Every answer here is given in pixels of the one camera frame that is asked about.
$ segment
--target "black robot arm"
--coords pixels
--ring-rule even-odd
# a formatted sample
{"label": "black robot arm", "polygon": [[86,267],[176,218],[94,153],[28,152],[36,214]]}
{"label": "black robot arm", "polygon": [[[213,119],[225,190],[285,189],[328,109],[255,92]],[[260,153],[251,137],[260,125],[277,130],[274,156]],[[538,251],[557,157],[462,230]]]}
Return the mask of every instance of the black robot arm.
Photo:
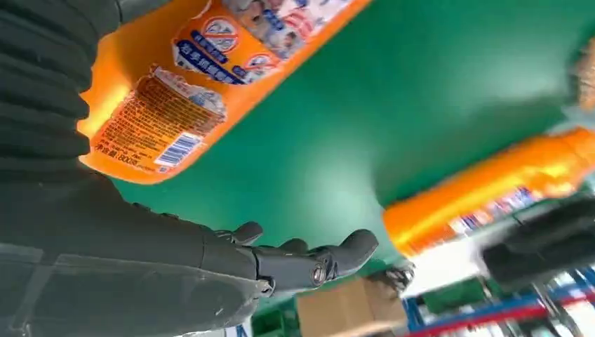
{"label": "black robot arm", "polygon": [[311,251],[242,246],[255,223],[215,232],[125,202],[78,156],[79,93],[99,39],[168,1],[0,1],[0,334],[174,336],[240,322],[261,296],[357,271],[357,231]]}

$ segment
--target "green surface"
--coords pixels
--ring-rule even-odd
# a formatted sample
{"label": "green surface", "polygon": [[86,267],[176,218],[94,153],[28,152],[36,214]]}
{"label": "green surface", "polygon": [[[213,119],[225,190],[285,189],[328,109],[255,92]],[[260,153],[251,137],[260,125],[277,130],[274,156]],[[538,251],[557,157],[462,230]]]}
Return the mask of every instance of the green surface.
{"label": "green surface", "polygon": [[459,310],[466,305],[482,304],[487,300],[483,285],[478,279],[468,279],[430,291],[423,294],[422,298],[428,311],[435,315]]}
{"label": "green surface", "polygon": [[382,207],[557,122],[592,0],[376,0],[193,167],[125,197],[262,244],[336,244]]}

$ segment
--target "orange bottle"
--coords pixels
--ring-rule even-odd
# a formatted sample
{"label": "orange bottle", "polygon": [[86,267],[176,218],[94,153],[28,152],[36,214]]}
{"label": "orange bottle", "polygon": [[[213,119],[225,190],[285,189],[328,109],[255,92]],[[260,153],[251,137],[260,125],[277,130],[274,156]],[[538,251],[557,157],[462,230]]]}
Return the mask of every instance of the orange bottle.
{"label": "orange bottle", "polygon": [[531,138],[388,207],[390,239],[411,257],[544,198],[567,197],[595,170],[595,133]]}
{"label": "orange bottle", "polygon": [[175,176],[369,2],[175,0],[122,27],[81,95],[80,160],[134,183]]}

